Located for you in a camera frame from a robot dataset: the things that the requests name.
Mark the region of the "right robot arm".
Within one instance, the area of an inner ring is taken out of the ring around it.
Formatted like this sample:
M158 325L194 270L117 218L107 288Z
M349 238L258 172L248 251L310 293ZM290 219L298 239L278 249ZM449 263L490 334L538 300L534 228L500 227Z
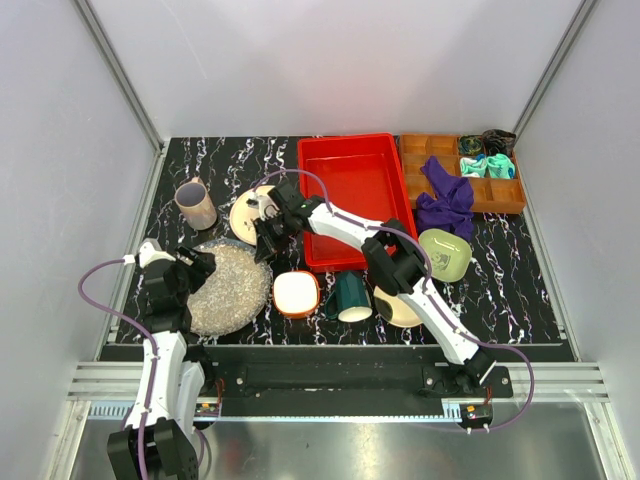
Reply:
M432 281L428 255L401 222L359 217L320 196L306 198L288 182L265 194L252 189L247 204L258 212L253 221L256 261L274 257L290 236L302 231L360 251L374 284L404 303L434 337L446 361L456 369L457 390L472 397L488 387L494 357L441 298Z

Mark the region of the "pink cream round plate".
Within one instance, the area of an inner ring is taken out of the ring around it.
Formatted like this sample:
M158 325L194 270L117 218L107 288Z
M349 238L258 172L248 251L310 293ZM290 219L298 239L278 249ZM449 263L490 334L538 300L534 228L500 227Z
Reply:
M251 195L252 190L247 190L234 202L229 214L229 224L240 241L255 246L257 240L253 221L259 217L259 210L248 204Z

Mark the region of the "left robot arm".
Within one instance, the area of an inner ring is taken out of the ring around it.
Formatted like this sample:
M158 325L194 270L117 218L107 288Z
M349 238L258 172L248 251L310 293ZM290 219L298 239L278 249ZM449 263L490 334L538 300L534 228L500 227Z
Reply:
M187 345L188 299L215 272L215 256L187 247L171 254L148 239L135 258L146 289L142 375L123 429L109 436L109 461L118 479L196 479L196 401L216 372L203 348Z

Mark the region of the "speckled grey large plate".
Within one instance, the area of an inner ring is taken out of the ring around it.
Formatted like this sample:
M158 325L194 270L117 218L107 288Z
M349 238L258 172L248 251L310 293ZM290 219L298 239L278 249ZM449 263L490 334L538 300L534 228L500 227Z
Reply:
M189 296L191 332L201 337L223 336L253 322L270 296L270 267L254 261L255 249L239 240L219 238L195 247L215 257L216 269Z

